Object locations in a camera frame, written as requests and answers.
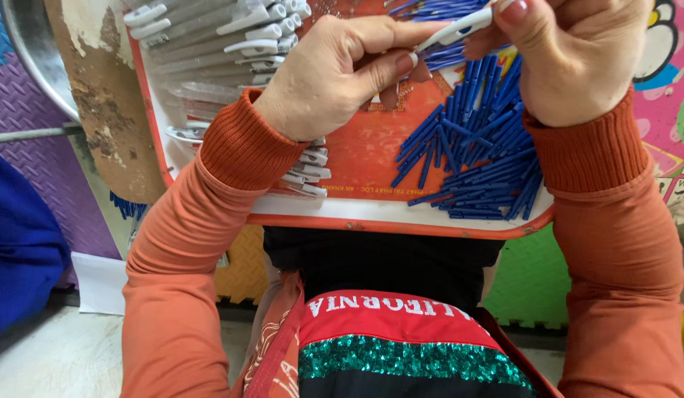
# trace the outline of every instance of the green foam mat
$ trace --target green foam mat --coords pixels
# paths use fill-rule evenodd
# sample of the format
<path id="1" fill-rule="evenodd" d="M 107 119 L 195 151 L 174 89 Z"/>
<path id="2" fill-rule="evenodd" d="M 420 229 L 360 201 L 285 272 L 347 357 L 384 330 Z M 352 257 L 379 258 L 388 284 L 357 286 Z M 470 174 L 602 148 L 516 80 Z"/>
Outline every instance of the green foam mat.
<path id="1" fill-rule="evenodd" d="M 567 264 L 553 237 L 553 224 L 506 242 L 494 286 L 484 306 L 501 325 L 567 327 Z"/>

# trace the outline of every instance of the orange sleeve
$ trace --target orange sleeve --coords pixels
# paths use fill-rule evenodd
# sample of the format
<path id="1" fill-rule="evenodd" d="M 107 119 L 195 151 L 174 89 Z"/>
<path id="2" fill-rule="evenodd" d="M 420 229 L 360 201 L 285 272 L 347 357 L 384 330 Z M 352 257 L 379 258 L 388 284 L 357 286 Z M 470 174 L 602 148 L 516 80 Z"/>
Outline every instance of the orange sleeve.
<path id="1" fill-rule="evenodd" d="M 214 269 L 256 199 L 300 158 L 245 91 L 222 110 L 194 162 L 148 213 L 123 289 L 123 397 L 228 394 Z"/>
<path id="2" fill-rule="evenodd" d="M 585 125 L 524 125 L 549 192 L 555 238 L 572 278 L 570 397 L 684 397 L 681 245 L 641 144 L 629 91 Z"/>

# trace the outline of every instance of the yellow foam mat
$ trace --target yellow foam mat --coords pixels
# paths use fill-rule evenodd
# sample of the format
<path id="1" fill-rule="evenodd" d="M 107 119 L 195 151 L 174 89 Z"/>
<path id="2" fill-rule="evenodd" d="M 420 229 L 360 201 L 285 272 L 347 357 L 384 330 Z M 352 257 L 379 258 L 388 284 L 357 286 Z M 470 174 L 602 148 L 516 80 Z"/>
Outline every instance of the yellow foam mat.
<path id="1" fill-rule="evenodd" d="M 228 268 L 217 268 L 214 285 L 219 297 L 229 297 L 238 304 L 253 299 L 258 304 L 268 280 L 263 265 L 263 228 L 245 225 L 227 251 Z"/>

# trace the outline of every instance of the green sequins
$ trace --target green sequins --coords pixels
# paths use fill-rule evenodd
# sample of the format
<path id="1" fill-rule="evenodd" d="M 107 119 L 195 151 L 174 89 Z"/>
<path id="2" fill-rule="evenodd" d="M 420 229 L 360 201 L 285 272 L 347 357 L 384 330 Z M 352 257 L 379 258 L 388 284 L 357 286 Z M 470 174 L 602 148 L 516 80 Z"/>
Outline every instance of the green sequins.
<path id="1" fill-rule="evenodd" d="M 348 335 L 311 343 L 300 350 L 300 379 L 341 370 L 365 370 L 412 377 L 462 377 L 484 383 L 531 382 L 505 354 L 493 348 L 456 343 L 399 343 Z"/>

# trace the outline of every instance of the cartoon drawing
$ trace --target cartoon drawing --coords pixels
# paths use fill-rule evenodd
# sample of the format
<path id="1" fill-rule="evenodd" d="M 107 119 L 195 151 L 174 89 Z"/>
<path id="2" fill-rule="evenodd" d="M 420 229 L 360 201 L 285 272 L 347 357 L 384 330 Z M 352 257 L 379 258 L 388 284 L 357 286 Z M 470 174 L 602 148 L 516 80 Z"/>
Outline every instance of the cartoon drawing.
<path id="1" fill-rule="evenodd" d="M 678 47 L 675 18 L 676 7 L 672 0 L 655 1 L 649 17 L 644 55 L 634 76 L 637 91 L 667 86 L 678 75 L 678 68 L 669 64 Z"/>

